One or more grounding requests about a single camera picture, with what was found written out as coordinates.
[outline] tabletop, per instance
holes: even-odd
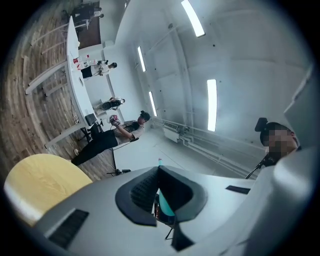
[[[68,66],[68,73],[69,73],[69,81],[70,86],[74,95],[74,100],[79,109],[79,118],[85,122],[87,129],[90,126],[87,124],[85,120],[85,116],[89,114],[94,114],[97,118],[95,111],[91,105],[88,92],[86,89],[85,81],[83,75],[80,70],[76,68],[74,64],[74,59],[79,57],[79,42],[78,36],[76,33],[75,24],[73,22],[72,16],[70,17],[68,31],[67,31],[67,39],[66,39],[66,55],[67,55],[67,66]]]
[[[53,206],[91,183],[71,162],[56,155],[36,154],[13,167],[4,191],[16,214],[33,226]]]

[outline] black cap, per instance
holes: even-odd
[[[142,117],[144,120],[149,121],[150,120],[150,115],[147,112],[144,112],[143,110],[141,111],[140,117]]]
[[[263,146],[268,146],[266,144],[266,140],[264,138],[269,136],[270,131],[287,130],[287,131],[291,132],[291,130],[288,127],[286,127],[278,122],[268,122],[268,120],[264,117],[259,118],[254,130],[256,132],[260,132],[260,141]]]

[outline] ceiling light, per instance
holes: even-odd
[[[195,10],[193,9],[193,7],[191,6],[190,2],[188,0],[184,0],[181,2],[183,8],[186,11],[186,14],[188,15],[191,24],[193,26],[195,35],[197,37],[201,37],[204,36],[206,33],[204,32],[204,29],[201,26],[200,20],[198,19],[198,16],[195,12]]]
[[[208,130],[216,130],[217,121],[217,81],[216,79],[208,80]]]
[[[139,57],[140,57],[142,71],[146,72],[146,66],[145,66],[144,58],[142,57],[142,52],[141,52],[141,47],[140,46],[138,47],[138,53],[139,53]]]
[[[152,96],[152,92],[151,91],[149,91],[149,96],[150,96],[150,101],[151,101],[151,105],[152,105],[153,114],[154,114],[155,117],[157,117],[157,111],[156,111],[156,107],[155,107],[154,97]]]

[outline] white table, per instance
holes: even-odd
[[[66,39],[66,60],[54,65],[53,67],[49,68],[48,70],[40,74],[38,77],[36,77],[33,81],[29,83],[29,88],[25,90],[26,95],[31,94],[32,91],[35,88],[37,88],[42,82],[44,82],[47,78],[52,76],[59,69],[64,68],[66,80],[67,80],[67,86],[69,88],[71,100],[73,103],[75,103],[75,113],[78,116],[79,123],[64,130],[59,136],[55,137],[54,139],[49,141],[47,144],[45,144],[44,146],[46,148],[54,145],[58,141],[64,139],[65,137],[69,136],[70,134],[74,133],[75,131],[81,128],[90,129],[92,125],[91,126],[88,125],[85,119],[85,116],[94,114],[95,118],[97,119],[97,116],[91,105],[91,102],[86,90],[85,81],[82,76],[82,73],[80,70],[77,70],[77,67],[73,62],[73,60],[77,57],[79,57],[78,37],[77,37],[73,18],[71,16],[68,24],[67,39]],[[57,88],[51,90],[50,93],[52,93],[53,91],[56,91],[59,88],[61,87],[58,86]]]

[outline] yellow wooden surface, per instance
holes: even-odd
[[[10,171],[4,191],[17,215],[31,226],[50,208],[92,183],[71,162],[51,154],[36,154]]]

